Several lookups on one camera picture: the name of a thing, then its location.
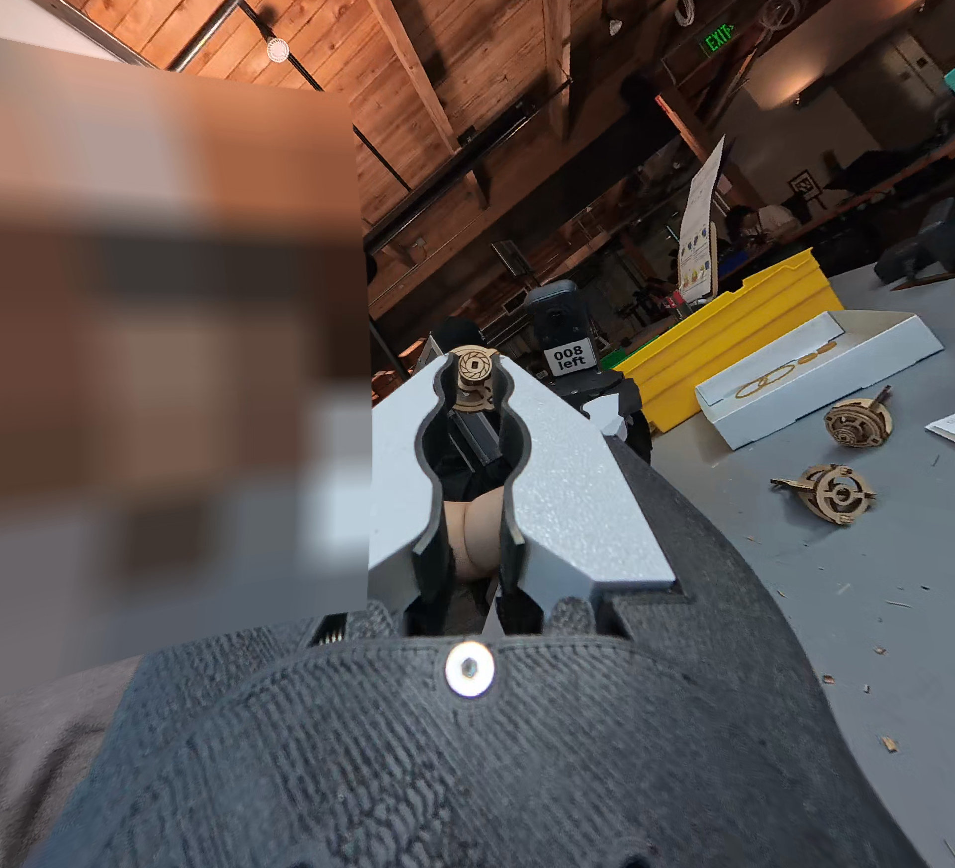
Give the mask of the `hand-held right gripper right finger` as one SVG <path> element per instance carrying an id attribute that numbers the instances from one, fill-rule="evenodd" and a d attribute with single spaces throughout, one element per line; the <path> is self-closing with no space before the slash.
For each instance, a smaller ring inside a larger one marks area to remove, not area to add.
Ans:
<path id="1" fill-rule="evenodd" d="M 604 437 L 505 356 L 493 366 L 504 483 L 498 590 L 507 635 L 536 634 L 561 600 L 599 609 L 615 593 L 669 592 L 676 576 Z"/>

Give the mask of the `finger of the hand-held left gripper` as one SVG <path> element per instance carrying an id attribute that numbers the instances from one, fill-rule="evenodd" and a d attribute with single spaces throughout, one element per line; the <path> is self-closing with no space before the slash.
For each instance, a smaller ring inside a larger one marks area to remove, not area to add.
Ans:
<path id="1" fill-rule="evenodd" d="M 620 397 L 618 393 L 596 397 L 582 405 L 581 411 L 604 437 L 627 438 L 627 418 L 620 413 Z"/>

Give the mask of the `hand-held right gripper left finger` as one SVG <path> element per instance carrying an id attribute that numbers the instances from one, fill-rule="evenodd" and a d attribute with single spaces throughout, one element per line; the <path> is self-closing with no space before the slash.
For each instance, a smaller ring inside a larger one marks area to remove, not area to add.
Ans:
<path id="1" fill-rule="evenodd" d="M 411 636 L 442 634 L 456 577 L 442 484 L 458 361 L 432 360 L 372 409 L 371 598 Z"/>

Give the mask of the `small wooden gear assembly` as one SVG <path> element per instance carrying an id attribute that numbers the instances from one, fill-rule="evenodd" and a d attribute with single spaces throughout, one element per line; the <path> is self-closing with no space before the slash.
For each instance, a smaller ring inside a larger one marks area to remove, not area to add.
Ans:
<path id="1" fill-rule="evenodd" d="M 458 362 L 457 399 L 453 409 L 461 414 L 494 410 L 493 365 L 496 349 L 461 345 L 452 350 Z"/>

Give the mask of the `wooden wheel frame with shaft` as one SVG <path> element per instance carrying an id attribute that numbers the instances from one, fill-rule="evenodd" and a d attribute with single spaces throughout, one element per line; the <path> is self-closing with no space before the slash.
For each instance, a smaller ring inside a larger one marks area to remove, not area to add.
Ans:
<path id="1" fill-rule="evenodd" d="M 850 526 L 877 501 L 876 492 L 851 468 L 820 464 L 794 479 L 770 479 L 775 488 L 793 491 L 818 518 L 837 526 Z"/>

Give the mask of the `yellow plastic bin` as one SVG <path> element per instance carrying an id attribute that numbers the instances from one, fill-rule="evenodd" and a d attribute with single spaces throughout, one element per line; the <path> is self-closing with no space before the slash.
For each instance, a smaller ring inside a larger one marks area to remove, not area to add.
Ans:
<path id="1" fill-rule="evenodd" d="M 614 370 L 638 385 L 651 425 L 669 432 L 699 413 L 698 385 L 818 314 L 841 309 L 813 252 L 805 250 L 720 294 Z"/>

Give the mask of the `printed poster board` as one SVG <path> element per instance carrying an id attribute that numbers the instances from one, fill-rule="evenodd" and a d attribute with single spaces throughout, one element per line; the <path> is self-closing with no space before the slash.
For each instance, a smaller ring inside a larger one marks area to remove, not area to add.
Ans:
<path id="1" fill-rule="evenodd" d="M 725 137 L 692 178 L 679 231 L 677 291 L 684 302 L 707 302 L 718 293 L 717 231 L 713 194 L 723 172 Z"/>

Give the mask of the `white cardboard box lid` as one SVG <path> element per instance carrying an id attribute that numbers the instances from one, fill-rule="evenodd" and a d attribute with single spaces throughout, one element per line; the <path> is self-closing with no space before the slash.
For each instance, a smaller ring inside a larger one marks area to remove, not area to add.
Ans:
<path id="1" fill-rule="evenodd" d="M 698 385 L 695 394 L 737 450 L 943 349 L 914 313 L 820 313 Z"/>

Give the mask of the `small wooden drum assembly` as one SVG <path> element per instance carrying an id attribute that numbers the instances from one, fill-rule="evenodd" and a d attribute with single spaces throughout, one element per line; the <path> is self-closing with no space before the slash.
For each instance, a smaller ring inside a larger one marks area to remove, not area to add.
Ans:
<path id="1" fill-rule="evenodd" d="M 824 417 L 824 426 L 833 441 L 842 447 L 868 449 L 883 445 L 893 431 L 893 421 L 886 401 L 890 385 L 876 397 L 848 398 L 835 404 Z"/>

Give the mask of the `dark grey device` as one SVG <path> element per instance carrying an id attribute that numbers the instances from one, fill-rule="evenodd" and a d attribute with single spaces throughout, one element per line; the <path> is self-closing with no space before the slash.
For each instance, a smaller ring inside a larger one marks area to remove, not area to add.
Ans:
<path id="1" fill-rule="evenodd" d="M 896 283 L 896 290 L 953 280 L 954 200 L 932 206 L 918 233 L 891 246 L 874 266 L 884 285 Z"/>

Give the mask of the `pale overhead panel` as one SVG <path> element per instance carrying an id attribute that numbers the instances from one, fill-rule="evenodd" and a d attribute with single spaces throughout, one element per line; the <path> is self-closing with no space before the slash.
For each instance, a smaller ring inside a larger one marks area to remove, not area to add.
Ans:
<path id="1" fill-rule="evenodd" d="M 155 68 L 65 0 L 1 0 L 1 38 L 89 58 Z"/>

